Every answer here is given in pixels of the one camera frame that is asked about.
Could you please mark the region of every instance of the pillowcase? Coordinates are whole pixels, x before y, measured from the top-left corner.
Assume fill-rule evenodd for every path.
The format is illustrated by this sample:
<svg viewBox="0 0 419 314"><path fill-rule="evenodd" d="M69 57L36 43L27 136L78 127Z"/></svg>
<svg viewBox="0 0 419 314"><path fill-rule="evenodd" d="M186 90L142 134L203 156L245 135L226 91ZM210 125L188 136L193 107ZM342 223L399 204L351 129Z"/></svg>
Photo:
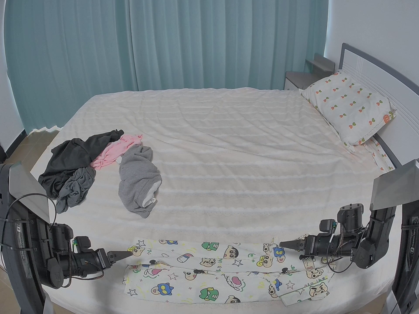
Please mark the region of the pillowcase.
<svg viewBox="0 0 419 314"><path fill-rule="evenodd" d="M364 143L396 115L390 101L377 91L338 71L300 90L346 146Z"/></svg>

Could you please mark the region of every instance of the pile of clothes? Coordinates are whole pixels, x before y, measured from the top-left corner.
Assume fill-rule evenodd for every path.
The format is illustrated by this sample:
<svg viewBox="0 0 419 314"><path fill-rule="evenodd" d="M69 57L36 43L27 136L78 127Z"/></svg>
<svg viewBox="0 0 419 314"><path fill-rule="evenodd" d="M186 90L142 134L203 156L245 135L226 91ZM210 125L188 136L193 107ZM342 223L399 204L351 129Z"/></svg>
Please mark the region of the pile of clothes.
<svg viewBox="0 0 419 314"><path fill-rule="evenodd" d="M90 136L86 141L74 138L51 150L46 170L38 178L47 196L57 199L57 212L80 204L92 186L96 170L120 163L118 195L124 206L141 217L148 217L157 200L160 172L151 162L153 152L142 145L142 135L124 134L123 130Z"/></svg>

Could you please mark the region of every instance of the pink garment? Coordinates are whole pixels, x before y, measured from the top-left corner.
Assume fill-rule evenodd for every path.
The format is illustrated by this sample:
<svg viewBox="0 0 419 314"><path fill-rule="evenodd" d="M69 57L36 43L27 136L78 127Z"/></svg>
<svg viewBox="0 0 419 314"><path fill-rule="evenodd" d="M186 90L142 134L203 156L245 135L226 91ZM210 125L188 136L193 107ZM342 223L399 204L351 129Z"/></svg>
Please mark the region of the pink garment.
<svg viewBox="0 0 419 314"><path fill-rule="evenodd" d="M142 135L122 135L118 141L109 143L102 153L90 163L90 166L93 169L100 170L104 166L112 164L134 144L141 144L142 138Z"/></svg>

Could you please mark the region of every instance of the teal curtain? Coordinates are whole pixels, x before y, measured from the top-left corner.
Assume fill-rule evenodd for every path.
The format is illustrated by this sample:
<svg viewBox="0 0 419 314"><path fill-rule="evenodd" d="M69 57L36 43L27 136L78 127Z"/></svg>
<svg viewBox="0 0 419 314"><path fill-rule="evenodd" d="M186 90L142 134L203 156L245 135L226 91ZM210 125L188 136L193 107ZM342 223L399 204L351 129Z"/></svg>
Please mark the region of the teal curtain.
<svg viewBox="0 0 419 314"><path fill-rule="evenodd" d="M95 94L282 89L323 53L328 0L7 0L8 74L26 130Z"/></svg>

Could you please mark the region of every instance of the star print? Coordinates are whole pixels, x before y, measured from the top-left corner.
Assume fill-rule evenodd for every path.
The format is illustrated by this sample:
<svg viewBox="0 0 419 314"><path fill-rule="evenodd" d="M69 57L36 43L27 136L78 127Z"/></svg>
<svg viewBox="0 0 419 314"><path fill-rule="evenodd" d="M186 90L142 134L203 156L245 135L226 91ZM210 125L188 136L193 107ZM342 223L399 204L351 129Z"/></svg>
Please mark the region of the star print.
<svg viewBox="0 0 419 314"><path fill-rule="evenodd" d="M232 265L240 266L243 265L243 263L241 262L241 259L235 259Z"/></svg>
<svg viewBox="0 0 419 314"><path fill-rule="evenodd" d="M127 294L129 294L130 296L137 296L138 295L136 290L131 290L130 288L129 288L129 292L127 292Z"/></svg>
<svg viewBox="0 0 419 314"><path fill-rule="evenodd" d="M293 284L291 281L289 281L289 282L288 282L288 284L285 284L285 285L287 286L287 289L289 289L289 288L290 288L290 289L292 290L292 289L293 289L292 287L293 287L295 284Z"/></svg>
<svg viewBox="0 0 419 314"><path fill-rule="evenodd" d="M175 275L175 272L173 272L171 275L167 275L167 276L170 278L170 280L172 280L172 279L176 280L176 277L178 277L178 275Z"/></svg>

